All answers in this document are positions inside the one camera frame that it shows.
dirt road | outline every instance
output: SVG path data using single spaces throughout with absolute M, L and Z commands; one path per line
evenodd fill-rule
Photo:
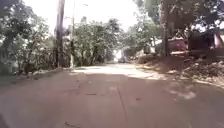
M 65 71 L 0 94 L 0 128 L 224 128 L 224 93 L 133 65 Z

foliage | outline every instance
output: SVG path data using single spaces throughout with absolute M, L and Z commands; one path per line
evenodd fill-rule
M 122 34 L 122 44 L 125 46 L 124 54 L 128 57 L 146 47 L 154 47 L 155 40 L 160 37 L 160 26 L 150 20 L 139 20 L 139 22 Z
M 149 17 L 155 23 L 164 22 L 164 12 L 162 4 L 165 0 L 137 0 L 136 4 L 148 12 Z M 175 35 L 178 30 L 184 31 L 192 25 L 200 24 L 204 27 L 215 25 L 215 21 L 223 20 L 222 0 L 167 0 L 168 2 L 168 22 L 170 29 L 174 29 Z
M 8 69 L 0 70 L 28 72 L 34 67 L 48 68 L 51 52 L 44 44 L 49 35 L 45 21 L 22 1 L 5 2 L 1 9 L 0 63 Z
M 87 24 L 86 20 L 81 20 L 73 32 L 76 65 L 93 65 L 113 59 L 120 30 L 117 19 L 110 19 L 105 24 L 94 21 Z

dirt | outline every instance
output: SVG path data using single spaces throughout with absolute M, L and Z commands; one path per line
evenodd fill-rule
M 1 92 L 0 128 L 223 128 L 223 101 L 222 90 L 205 84 L 96 66 Z

vegetation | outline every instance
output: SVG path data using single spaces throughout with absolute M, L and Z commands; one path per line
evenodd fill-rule
M 156 47 L 158 39 L 164 42 L 161 51 L 169 55 L 168 38 L 183 37 L 190 45 L 195 42 L 191 35 L 199 32 L 198 25 L 206 31 L 214 29 L 223 43 L 219 35 L 224 20 L 222 0 L 135 2 L 139 7 L 138 22 L 123 31 L 117 19 L 107 23 L 87 22 L 88 17 L 65 29 L 62 27 L 65 0 L 59 0 L 54 36 L 44 19 L 23 1 L 4 0 L 0 5 L 0 73 L 27 74 L 41 69 L 104 63 L 112 60 L 114 50 L 118 49 L 131 58 L 141 50 L 149 54 L 146 48 Z

